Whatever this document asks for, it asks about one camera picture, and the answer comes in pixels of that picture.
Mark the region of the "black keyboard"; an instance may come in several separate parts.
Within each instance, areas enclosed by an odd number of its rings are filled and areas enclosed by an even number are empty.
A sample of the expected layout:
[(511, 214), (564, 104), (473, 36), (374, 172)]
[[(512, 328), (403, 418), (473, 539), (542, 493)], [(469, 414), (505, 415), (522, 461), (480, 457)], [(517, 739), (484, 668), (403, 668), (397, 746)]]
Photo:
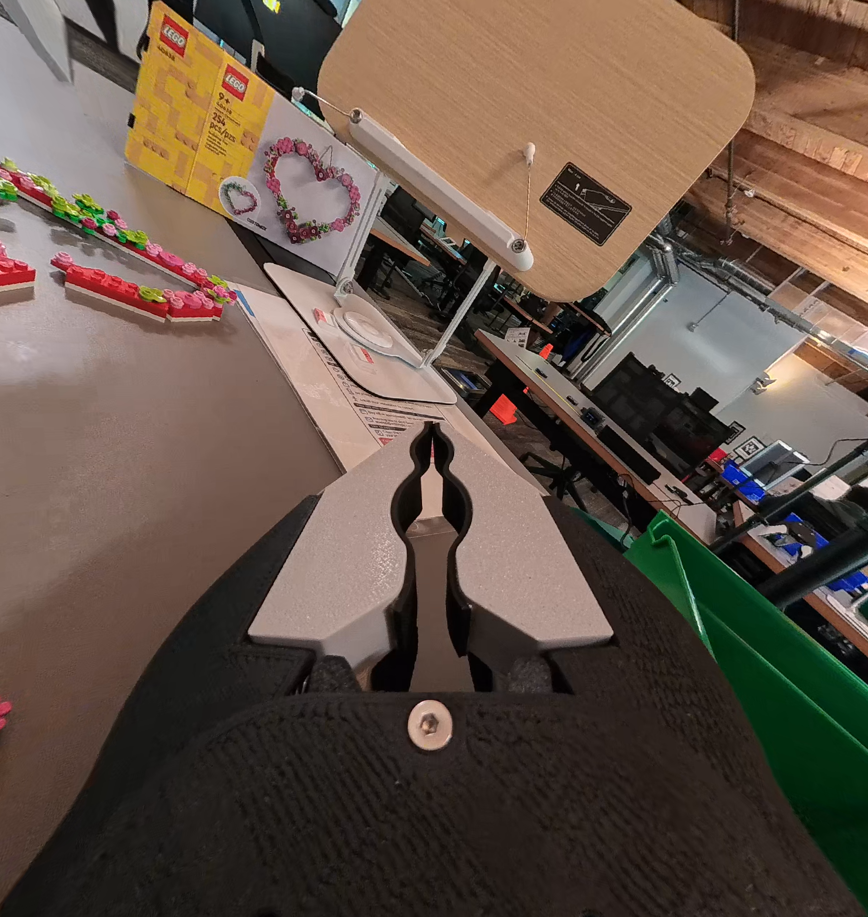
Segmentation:
[(610, 427), (603, 427), (596, 434), (596, 437), (611, 455), (621, 461), (644, 484), (654, 484), (663, 475), (663, 471), (650, 462), (644, 453), (631, 447), (630, 442), (611, 430)]

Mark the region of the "black computer monitor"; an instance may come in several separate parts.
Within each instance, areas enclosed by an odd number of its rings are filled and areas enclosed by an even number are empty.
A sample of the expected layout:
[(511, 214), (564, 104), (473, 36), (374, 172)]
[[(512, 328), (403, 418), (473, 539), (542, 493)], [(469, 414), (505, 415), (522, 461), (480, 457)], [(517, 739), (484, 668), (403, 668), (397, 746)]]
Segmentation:
[(678, 479), (701, 466), (730, 436), (716, 420), (716, 400), (701, 388), (683, 394), (665, 384), (664, 375), (634, 354), (588, 393), (605, 420)]

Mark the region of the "large flowered red lego assembly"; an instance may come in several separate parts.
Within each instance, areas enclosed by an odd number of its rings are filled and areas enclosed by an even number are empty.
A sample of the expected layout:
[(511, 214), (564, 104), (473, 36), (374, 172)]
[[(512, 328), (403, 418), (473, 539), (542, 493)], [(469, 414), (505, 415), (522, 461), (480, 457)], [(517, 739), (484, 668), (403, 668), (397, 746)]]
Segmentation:
[(226, 307), (241, 302), (222, 278), (167, 251), (142, 231), (130, 229), (118, 212), (106, 210), (84, 194), (66, 200), (49, 180), (21, 171), (10, 160), (3, 160), (0, 161), (0, 205), (15, 201), (26, 201), (83, 236), (150, 264), (178, 284), (171, 289), (135, 284), (102, 269), (83, 267), (68, 252), (60, 251), (50, 258), (50, 267), (61, 273), (66, 290), (163, 324), (220, 322)]

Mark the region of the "long wooden background desk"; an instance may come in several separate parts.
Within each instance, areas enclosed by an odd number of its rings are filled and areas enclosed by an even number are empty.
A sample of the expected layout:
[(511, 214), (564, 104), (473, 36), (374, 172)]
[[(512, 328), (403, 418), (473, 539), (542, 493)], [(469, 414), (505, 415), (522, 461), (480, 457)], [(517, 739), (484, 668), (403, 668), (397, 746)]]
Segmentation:
[[(570, 481), (572, 473), (578, 471), (582, 479), (630, 519), (638, 531), (644, 531), (652, 515), (662, 511), (703, 544), (709, 546), (715, 541), (715, 511), (605, 420), (600, 409), (551, 363), (534, 351), (484, 330), (477, 330), (474, 337), (491, 358), (485, 373), (489, 389), (478, 400), (476, 414), (484, 417), (498, 396), (507, 396), (517, 413), (565, 457), (565, 470), (549, 471), (544, 463), (536, 470), (545, 480), (557, 480), (552, 488), (558, 495), (563, 493), (563, 486)], [(596, 434), (603, 427), (610, 427), (663, 471), (656, 483), (644, 484), (597, 441)]]

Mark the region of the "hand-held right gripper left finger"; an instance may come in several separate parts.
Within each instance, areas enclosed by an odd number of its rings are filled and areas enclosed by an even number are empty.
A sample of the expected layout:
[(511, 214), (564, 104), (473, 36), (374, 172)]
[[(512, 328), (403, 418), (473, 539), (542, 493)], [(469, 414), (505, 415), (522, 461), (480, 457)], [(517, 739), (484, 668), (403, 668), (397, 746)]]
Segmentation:
[(416, 559), (408, 530), (435, 431), (427, 421), (329, 484), (258, 608), (248, 637), (370, 668), (377, 692), (407, 692), (417, 656)]

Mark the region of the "yellow lego set box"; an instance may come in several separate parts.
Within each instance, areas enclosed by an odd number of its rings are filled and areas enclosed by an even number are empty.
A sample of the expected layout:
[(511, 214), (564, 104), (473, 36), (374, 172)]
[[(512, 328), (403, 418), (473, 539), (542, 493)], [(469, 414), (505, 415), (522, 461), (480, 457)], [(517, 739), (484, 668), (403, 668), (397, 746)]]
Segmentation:
[(127, 162), (325, 271), (344, 262), (378, 177), (178, 11), (153, 3)]

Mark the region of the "white printed paper sheet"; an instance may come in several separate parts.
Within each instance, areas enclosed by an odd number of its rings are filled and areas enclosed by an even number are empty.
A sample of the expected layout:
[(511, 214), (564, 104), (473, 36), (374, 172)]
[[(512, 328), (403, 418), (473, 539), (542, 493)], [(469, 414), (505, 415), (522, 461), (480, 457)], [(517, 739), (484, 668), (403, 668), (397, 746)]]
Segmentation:
[(543, 497), (545, 491), (463, 402), (424, 406), (369, 396), (349, 380), (318, 338), (281, 297), (235, 284), (236, 304), (296, 393), (342, 471), (350, 471), (421, 421), (453, 427), (507, 466)]

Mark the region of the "small blue storage bin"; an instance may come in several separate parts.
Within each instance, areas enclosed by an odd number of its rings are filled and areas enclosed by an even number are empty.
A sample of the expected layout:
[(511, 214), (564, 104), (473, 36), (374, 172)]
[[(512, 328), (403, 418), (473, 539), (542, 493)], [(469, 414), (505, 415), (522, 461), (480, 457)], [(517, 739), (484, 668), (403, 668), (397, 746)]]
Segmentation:
[(759, 504), (761, 500), (765, 497), (765, 490), (756, 482), (752, 475), (743, 467), (737, 466), (731, 458), (725, 461), (719, 479), (751, 504)]
[(805, 537), (802, 544), (814, 548), (814, 553), (798, 560), (781, 576), (783, 584), (779, 592), (787, 595), (804, 596), (816, 588), (830, 582), (842, 580), (855, 570), (868, 567), (868, 543), (854, 540), (845, 543), (824, 544), (815, 543), (815, 530), (804, 522), (788, 522), (788, 533), (796, 537)]

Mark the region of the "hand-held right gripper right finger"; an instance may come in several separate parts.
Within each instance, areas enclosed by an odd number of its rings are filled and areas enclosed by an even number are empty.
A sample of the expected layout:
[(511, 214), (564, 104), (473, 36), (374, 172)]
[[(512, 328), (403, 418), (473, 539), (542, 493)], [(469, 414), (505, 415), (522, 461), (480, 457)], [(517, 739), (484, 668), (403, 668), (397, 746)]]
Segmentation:
[(447, 572), (457, 655), (517, 660), (608, 644), (614, 630), (537, 489), (449, 427), (431, 428), (431, 455), (457, 535)]

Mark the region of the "green plastic storage bin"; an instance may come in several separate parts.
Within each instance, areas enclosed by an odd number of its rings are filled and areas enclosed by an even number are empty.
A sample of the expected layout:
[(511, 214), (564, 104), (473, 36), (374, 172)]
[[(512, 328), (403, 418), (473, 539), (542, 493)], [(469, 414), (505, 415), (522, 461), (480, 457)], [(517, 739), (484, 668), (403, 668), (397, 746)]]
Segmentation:
[(868, 914), (868, 687), (665, 513), (624, 559), (708, 649), (784, 798)]

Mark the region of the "thin silver ceiling duct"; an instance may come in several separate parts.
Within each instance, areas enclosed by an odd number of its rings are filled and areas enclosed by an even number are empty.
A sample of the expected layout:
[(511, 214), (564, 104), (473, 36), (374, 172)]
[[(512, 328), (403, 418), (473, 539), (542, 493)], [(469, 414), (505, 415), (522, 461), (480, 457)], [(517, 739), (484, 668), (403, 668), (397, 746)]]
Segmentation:
[(709, 282), (721, 285), (728, 293), (736, 293), (751, 302), (761, 313), (770, 315), (778, 324), (804, 334), (821, 347), (828, 348), (839, 358), (851, 363), (858, 371), (868, 374), (868, 350), (856, 348), (837, 335), (811, 323), (802, 314), (794, 313), (779, 304), (771, 294), (776, 288), (748, 269), (744, 264), (729, 258), (707, 258), (683, 245), (675, 238), (652, 232), (644, 241), (652, 252), (654, 271), (660, 280), (671, 287), (677, 283), (678, 265), (683, 264), (703, 275)]

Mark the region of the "black metal pole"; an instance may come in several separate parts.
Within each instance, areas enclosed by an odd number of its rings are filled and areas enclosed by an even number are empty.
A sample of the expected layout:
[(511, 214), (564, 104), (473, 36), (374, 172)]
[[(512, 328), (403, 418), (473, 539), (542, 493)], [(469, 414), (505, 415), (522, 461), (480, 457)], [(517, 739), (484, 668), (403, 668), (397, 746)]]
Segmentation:
[(757, 587), (775, 608), (784, 609), (814, 590), (868, 567), (868, 515), (828, 546)]

